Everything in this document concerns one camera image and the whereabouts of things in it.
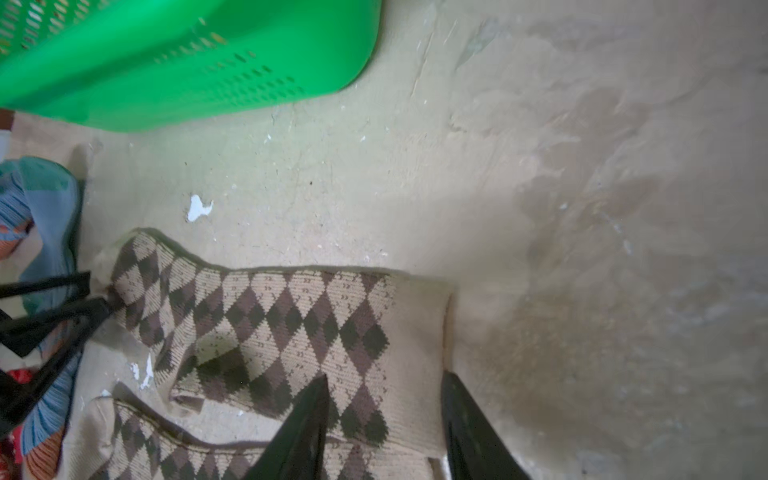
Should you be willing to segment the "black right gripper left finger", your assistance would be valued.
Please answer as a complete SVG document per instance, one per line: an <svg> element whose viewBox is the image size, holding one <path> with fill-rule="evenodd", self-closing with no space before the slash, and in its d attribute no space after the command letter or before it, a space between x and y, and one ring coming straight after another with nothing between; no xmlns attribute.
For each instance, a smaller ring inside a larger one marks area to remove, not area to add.
<svg viewBox="0 0 768 480"><path fill-rule="evenodd" d="M321 479L330 393L326 375L310 382L292 411L245 474L251 479Z"/></svg>

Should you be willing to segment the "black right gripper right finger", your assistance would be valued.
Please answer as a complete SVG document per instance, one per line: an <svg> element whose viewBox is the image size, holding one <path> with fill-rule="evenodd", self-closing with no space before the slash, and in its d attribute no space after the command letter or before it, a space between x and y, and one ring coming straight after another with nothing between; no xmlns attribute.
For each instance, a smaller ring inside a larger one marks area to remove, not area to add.
<svg viewBox="0 0 768 480"><path fill-rule="evenodd" d="M459 376L449 371L442 376L441 414L452 479L530 479Z"/></svg>

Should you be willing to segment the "brown argyle sock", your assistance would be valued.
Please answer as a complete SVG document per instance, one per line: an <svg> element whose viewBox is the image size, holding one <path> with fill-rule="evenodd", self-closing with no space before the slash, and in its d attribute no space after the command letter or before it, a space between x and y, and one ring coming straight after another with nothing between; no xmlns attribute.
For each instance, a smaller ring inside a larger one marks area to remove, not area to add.
<svg viewBox="0 0 768 480"><path fill-rule="evenodd" d="M359 431L348 438L331 422L330 395L321 479L431 479L430 459L446 454L439 388L417 409L377 390L381 408L365 400ZM144 406L93 399L66 447L65 479L245 479L271 442L205 443Z"/></svg>
<svg viewBox="0 0 768 480"><path fill-rule="evenodd" d="M353 267L229 269L152 229L108 257L116 321L149 350L171 405L282 419L322 376L335 437L443 454L448 284Z"/></svg>

